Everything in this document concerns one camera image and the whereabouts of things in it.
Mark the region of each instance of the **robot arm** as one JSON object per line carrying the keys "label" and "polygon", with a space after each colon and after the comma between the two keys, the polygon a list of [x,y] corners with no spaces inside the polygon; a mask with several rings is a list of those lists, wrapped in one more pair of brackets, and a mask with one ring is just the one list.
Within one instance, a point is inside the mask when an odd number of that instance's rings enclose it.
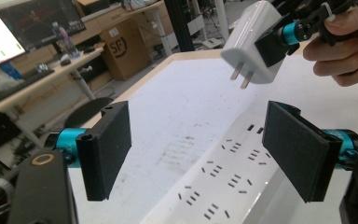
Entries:
{"label": "robot arm", "polygon": [[259,1],[247,7],[222,50],[222,57],[249,82],[270,83],[277,75],[286,55],[299,48],[299,42],[315,33],[331,46],[348,39],[335,36],[324,27],[324,20],[353,6],[355,0],[304,0],[269,3]]}

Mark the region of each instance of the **desk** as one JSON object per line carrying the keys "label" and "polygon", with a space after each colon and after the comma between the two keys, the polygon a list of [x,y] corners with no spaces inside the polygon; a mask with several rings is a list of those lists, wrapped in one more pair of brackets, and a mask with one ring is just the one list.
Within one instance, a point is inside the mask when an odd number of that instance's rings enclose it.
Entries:
{"label": "desk", "polygon": [[[129,101],[132,148],[109,201],[88,202],[81,171],[70,169],[80,223],[161,223],[144,218],[158,214],[159,203],[205,152],[219,145],[237,118],[263,119],[268,100],[297,106],[304,118],[322,129],[358,133],[358,85],[341,88],[330,77],[316,77],[312,63],[293,55],[286,58],[272,84],[250,84],[241,90],[241,78],[230,81],[234,69],[218,57],[218,50],[174,54],[117,98]],[[269,204],[258,209],[259,219],[246,223],[340,223],[337,205],[349,175],[333,173],[324,203],[303,204],[284,181]],[[194,220],[191,215],[175,217],[179,211],[173,203],[166,207],[170,211],[159,210],[159,217],[169,220],[165,223]],[[248,210],[239,212],[246,221]]]}
{"label": "desk", "polygon": [[79,87],[82,91],[89,97],[89,99],[95,99],[95,96],[92,94],[89,86],[84,81],[82,76],[77,71],[77,68],[82,66],[85,63],[93,60],[94,58],[98,57],[103,49],[96,49],[89,54],[81,54],[81,56],[77,59],[72,60],[72,63],[66,66],[57,66],[54,68],[54,73],[41,78],[40,80],[36,81],[34,84],[22,89],[21,91],[17,91],[16,93],[8,96],[4,100],[0,101],[0,112],[6,113],[21,129],[21,131],[27,136],[31,141],[33,141],[37,147],[43,148],[43,143],[37,138],[36,135],[32,132],[32,130],[28,130],[22,123],[21,120],[18,119],[17,115],[13,113],[12,108],[14,105],[18,104],[22,100],[25,100],[29,95],[35,94],[36,92],[40,91],[40,89],[46,87],[51,82],[56,80],[61,76],[66,76],[68,74],[72,74],[74,80],[77,82]]}

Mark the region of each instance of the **floor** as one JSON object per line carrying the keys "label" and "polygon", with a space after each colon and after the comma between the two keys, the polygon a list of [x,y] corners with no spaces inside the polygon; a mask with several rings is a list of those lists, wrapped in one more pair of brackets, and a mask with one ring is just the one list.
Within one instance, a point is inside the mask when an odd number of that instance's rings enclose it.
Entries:
{"label": "floor", "polygon": [[[227,20],[228,24],[231,24],[235,20],[237,20],[243,10],[250,6],[255,0],[247,0],[247,1],[226,1],[225,3],[225,9],[227,14]],[[204,23],[206,25],[206,31],[207,31],[207,37],[208,38],[218,38],[222,39],[222,36],[219,31],[219,23],[217,19],[216,12],[213,8],[213,5],[210,7],[202,8],[201,9],[204,12]],[[202,47],[200,44],[195,45],[196,50],[202,50]],[[179,49],[173,49],[173,53],[180,52]],[[162,56],[162,58],[159,58],[158,60],[155,60],[149,65],[146,69],[144,69],[142,72],[138,73],[134,77],[130,78],[126,81],[118,81],[118,80],[112,80],[109,83],[107,83],[104,87],[99,89],[98,91],[94,92],[95,96],[98,97],[111,97],[113,99],[118,98],[118,96],[126,91],[130,86],[132,86],[134,83],[136,83],[138,80],[140,80],[142,77],[144,77],[147,73],[149,73],[151,70],[153,70],[159,63],[164,61],[166,59],[165,56]],[[50,132],[52,130],[57,130],[63,127],[63,123],[67,116],[70,114],[64,114],[60,116],[59,118],[55,119],[52,124],[48,125],[48,128],[46,130],[41,130],[41,140],[44,142]],[[9,144],[9,147],[11,147],[11,150],[0,150],[0,160],[5,163],[7,166],[12,166],[23,159],[25,157],[19,157],[19,158],[13,158],[13,155],[10,154],[10,152],[13,150],[13,147],[18,147],[21,144],[20,139],[15,139],[13,142]]]}

